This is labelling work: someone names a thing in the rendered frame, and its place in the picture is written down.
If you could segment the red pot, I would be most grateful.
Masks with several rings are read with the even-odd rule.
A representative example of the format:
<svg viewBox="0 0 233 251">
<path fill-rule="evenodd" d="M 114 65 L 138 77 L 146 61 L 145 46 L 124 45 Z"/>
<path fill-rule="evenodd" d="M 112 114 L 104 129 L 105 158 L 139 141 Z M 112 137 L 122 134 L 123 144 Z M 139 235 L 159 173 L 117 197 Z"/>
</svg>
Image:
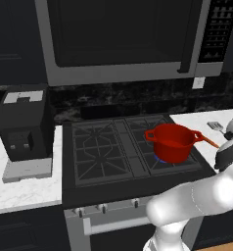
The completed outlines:
<svg viewBox="0 0 233 251">
<path fill-rule="evenodd" d="M 176 164 L 185 162 L 196 142 L 203 135 L 183 125 L 162 124 L 145 131 L 147 141 L 154 143 L 154 153 L 162 161 Z"/>
</svg>

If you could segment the grey spatula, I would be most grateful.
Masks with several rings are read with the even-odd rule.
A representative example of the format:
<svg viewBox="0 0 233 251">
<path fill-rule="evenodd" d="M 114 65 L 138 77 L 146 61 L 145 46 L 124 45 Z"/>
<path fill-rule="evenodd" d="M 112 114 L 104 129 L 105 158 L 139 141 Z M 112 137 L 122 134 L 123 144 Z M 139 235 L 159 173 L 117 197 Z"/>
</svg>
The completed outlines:
<svg viewBox="0 0 233 251">
<path fill-rule="evenodd" d="M 207 125 L 216 131 L 220 131 L 221 133 L 223 133 L 223 126 L 219 123 L 219 122 L 207 122 Z"/>
</svg>

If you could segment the black gas hob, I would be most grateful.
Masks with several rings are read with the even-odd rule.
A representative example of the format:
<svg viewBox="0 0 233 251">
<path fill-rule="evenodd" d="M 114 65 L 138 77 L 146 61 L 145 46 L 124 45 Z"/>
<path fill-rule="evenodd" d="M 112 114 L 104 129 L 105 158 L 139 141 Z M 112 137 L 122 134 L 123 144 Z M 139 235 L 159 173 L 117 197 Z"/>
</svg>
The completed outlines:
<svg viewBox="0 0 233 251">
<path fill-rule="evenodd" d="M 63 206 L 141 199 L 213 176 L 197 149 L 180 164 L 156 159 L 145 131 L 171 122 L 168 115 L 153 115 L 63 124 Z"/>
</svg>

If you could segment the grey microwave oven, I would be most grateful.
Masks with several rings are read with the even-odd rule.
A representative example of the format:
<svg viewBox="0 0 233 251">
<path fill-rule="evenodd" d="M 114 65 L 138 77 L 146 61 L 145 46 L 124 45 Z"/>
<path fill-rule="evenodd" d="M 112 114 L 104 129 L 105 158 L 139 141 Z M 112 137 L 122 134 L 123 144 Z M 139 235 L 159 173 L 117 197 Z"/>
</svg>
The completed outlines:
<svg viewBox="0 0 233 251">
<path fill-rule="evenodd" d="M 233 29 L 233 0 L 203 0 L 180 74 L 192 0 L 34 2 L 52 86 L 218 76 Z"/>
</svg>

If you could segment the black coffee machine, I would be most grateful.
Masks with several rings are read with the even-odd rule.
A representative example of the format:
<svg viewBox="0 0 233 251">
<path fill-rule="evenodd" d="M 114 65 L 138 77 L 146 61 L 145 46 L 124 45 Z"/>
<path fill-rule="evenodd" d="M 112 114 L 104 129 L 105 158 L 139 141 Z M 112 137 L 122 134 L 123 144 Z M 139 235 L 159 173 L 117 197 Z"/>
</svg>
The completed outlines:
<svg viewBox="0 0 233 251">
<path fill-rule="evenodd" d="M 8 155 L 3 182 L 51 177 L 54 135 L 48 85 L 10 87 L 0 102 L 0 137 Z"/>
</svg>

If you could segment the dark base cupboard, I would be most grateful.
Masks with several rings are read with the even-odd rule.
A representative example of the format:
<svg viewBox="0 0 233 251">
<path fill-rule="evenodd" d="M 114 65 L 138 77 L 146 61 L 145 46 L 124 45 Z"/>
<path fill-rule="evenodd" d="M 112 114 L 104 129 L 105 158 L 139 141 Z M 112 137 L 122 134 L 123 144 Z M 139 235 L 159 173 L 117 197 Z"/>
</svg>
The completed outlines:
<svg viewBox="0 0 233 251">
<path fill-rule="evenodd" d="M 233 211 L 204 217 L 193 249 L 209 248 L 233 242 Z"/>
<path fill-rule="evenodd" d="M 71 251 L 63 208 L 0 214 L 0 251 Z"/>
</svg>

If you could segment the white wall socket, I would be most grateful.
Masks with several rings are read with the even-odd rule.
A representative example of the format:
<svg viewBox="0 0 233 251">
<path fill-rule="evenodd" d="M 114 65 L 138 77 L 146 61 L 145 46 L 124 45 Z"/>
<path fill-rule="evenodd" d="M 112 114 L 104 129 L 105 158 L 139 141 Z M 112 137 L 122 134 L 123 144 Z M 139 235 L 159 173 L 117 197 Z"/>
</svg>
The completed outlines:
<svg viewBox="0 0 233 251">
<path fill-rule="evenodd" d="M 205 84 L 205 78 L 204 77 L 195 77 L 193 81 L 193 89 L 202 89 Z"/>
</svg>

